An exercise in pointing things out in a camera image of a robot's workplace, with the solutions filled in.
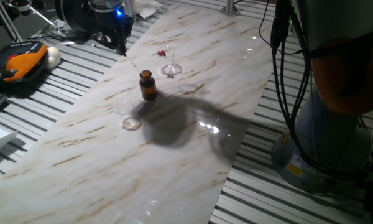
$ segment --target amber glass bottle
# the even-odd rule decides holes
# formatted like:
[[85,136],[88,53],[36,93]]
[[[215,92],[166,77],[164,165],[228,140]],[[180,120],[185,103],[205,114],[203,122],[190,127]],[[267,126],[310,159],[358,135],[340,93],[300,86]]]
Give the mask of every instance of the amber glass bottle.
[[139,86],[141,87],[141,93],[144,100],[154,100],[156,99],[156,83],[155,79],[152,77],[152,72],[149,70],[142,71],[139,76]]

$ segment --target red object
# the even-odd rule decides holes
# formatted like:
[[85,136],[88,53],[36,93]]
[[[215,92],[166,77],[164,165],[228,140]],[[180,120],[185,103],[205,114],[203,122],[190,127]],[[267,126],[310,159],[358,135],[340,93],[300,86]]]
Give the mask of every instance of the red object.
[[166,52],[165,52],[164,50],[159,50],[159,51],[157,52],[157,54],[158,54],[159,56],[166,57]]
[[13,59],[14,57],[16,57],[16,55],[10,55],[10,56],[8,56],[8,60],[11,60],[11,59]]

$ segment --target blue light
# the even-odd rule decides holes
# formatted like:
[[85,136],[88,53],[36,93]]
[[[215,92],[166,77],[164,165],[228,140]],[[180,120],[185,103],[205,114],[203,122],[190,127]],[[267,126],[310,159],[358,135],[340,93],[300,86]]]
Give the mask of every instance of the blue light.
[[119,9],[117,9],[116,12],[117,12],[117,16],[123,15],[123,13]]

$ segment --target wine glass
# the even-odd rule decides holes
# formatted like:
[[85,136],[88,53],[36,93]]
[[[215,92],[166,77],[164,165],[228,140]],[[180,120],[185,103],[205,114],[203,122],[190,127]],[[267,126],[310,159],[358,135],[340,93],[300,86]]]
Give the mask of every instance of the wine glass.
[[172,77],[181,73],[181,66],[175,63],[175,49],[173,47],[167,45],[160,47],[157,50],[157,56],[163,58],[166,64],[160,69],[162,74]]

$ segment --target white cloth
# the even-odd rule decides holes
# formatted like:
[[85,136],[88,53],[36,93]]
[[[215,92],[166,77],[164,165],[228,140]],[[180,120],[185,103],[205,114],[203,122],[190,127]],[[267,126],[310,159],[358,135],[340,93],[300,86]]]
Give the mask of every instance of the white cloth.
[[139,14],[144,19],[155,14],[162,6],[161,3],[155,0],[136,0],[134,3],[136,14]]

